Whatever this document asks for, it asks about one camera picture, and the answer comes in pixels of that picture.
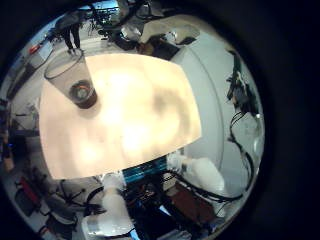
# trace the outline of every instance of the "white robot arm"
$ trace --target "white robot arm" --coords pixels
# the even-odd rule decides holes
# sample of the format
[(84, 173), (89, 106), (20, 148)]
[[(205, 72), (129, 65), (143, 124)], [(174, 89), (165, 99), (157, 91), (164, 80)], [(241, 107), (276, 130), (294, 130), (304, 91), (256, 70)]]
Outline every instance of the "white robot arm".
[(121, 195), (125, 186), (122, 174), (107, 174), (103, 177), (102, 184), (104, 188), (102, 206), (106, 212), (83, 218), (82, 230), (86, 240), (93, 240), (99, 236), (119, 236), (134, 228)]
[[(168, 170), (178, 172), (191, 184), (222, 196), (228, 196), (224, 178), (209, 158), (188, 158), (178, 152), (167, 157)], [(222, 203), (213, 202), (214, 209), (220, 209)], [(225, 217), (224, 209), (219, 211), (219, 217)]]

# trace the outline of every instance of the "glass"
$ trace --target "glass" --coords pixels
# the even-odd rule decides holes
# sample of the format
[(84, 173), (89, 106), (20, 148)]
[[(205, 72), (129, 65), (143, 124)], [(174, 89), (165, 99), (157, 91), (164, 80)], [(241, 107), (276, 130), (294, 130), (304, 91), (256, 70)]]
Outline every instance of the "glass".
[(97, 101), (83, 51), (61, 52), (47, 66), (45, 78), (79, 108), (87, 109)]

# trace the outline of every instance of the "wire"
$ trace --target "wire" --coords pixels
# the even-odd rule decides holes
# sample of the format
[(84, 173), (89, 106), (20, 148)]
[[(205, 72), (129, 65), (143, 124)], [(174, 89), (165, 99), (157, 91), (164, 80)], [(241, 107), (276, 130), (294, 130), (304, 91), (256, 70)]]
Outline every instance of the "wire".
[(186, 179), (184, 179), (180, 174), (178, 174), (175, 171), (172, 170), (165, 170), (165, 173), (171, 173), (172, 175), (174, 175), (179, 181), (183, 182), (184, 184), (187, 185), (187, 187), (191, 188), (193, 191), (195, 191), (197, 194), (208, 198), (210, 200), (213, 201), (218, 201), (218, 202), (232, 202), (232, 201), (236, 201), (240, 198), (242, 198), (243, 194), (240, 194), (238, 196), (235, 197), (226, 197), (226, 196), (222, 196), (216, 193), (212, 193), (209, 191), (206, 191), (204, 189), (198, 188), (195, 185), (193, 185), (192, 183), (188, 182)]
[(219, 210), (217, 211), (216, 216), (218, 216), (219, 212), (220, 212), (225, 206), (227, 206), (229, 203), (231, 203), (231, 202), (226, 202), (226, 203), (224, 203), (224, 204), (219, 208)]
[(91, 193), (89, 193), (87, 200), (85, 202), (85, 210), (84, 210), (84, 216), (88, 216), (90, 214), (90, 207), (96, 207), (98, 208), (97, 204), (90, 204), (90, 201), (96, 196), (99, 192), (103, 191), (103, 187), (98, 187), (95, 190), (93, 190)]
[[(239, 115), (239, 113), (235, 114), (235, 115), (233, 116), (233, 118), (231, 119), (231, 121), (230, 121), (230, 126), (229, 126), (230, 137), (229, 137), (228, 141), (234, 143), (234, 144), (238, 147), (238, 149), (239, 149), (239, 151), (240, 151), (241, 158), (242, 158), (242, 163), (244, 164), (244, 167), (245, 167), (246, 170), (247, 170), (248, 183), (247, 183), (247, 186), (246, 186), (246, 188), (245, 188), (245, 190), (247, 191), (247, 190), (250, 188), (251, 183), (252, 183), (252, 181), (253, 181), (254, 164), (253, 164), (253, 160), (252, 160), (251, 156), (249, 155), (249, 153), (248, 153), (247, 151), (245, 151), (245, 149), (242, 147), (242, 145), (237, 141), (237, 139), (236, 139), (236, 137), (234, 136), (234, 133), (233, 133), (233, 131), (232, 131), (233, 126), (234, 126), (241, 118), (243, 118), (243, 117), (246, 115), (246, 113), (243, 113), (239, 118), (237, 118), (237, 119), (235, 120), (236, 116), (238, 116), (238, 115)], [(247, 161), (248, 161), (248, 163), (249, 163), (250, 171), (249, 171), (249, 169), (248, 169), (248, 166), (245, 164), (244, 159), (247, 159)]]

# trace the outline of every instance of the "person's leg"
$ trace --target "person's leg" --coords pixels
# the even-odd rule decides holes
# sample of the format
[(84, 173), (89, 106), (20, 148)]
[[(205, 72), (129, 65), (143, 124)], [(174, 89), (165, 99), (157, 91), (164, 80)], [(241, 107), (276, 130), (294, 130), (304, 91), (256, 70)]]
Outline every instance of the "person's leg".
[(69, 48), (69, 50), (72, 49), (73, 46), (72, 46), (72, 43), (70, 41), (70, 28), (68, 28), (68, 27), (64, 28), (64, 29), (61, 30), (60, 33), (61, 33), (61, 36), (63, 37), (67, 47)]
[(73, 36), (74, 45), (76, 45), (76, 48), (80, 48), (79, 23), (71, 26), (71, 33)]

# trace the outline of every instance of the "table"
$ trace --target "table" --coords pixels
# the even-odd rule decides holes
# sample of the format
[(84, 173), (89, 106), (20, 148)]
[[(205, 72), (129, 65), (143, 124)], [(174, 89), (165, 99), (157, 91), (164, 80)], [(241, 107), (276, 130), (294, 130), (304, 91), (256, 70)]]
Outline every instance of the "table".
[(86, 57), (98, 102), (79, 109), (45, 80), (40, 139), (52, 178), (81, 178), (148, 162), (201, 136), (183, 70), (137, 54)]

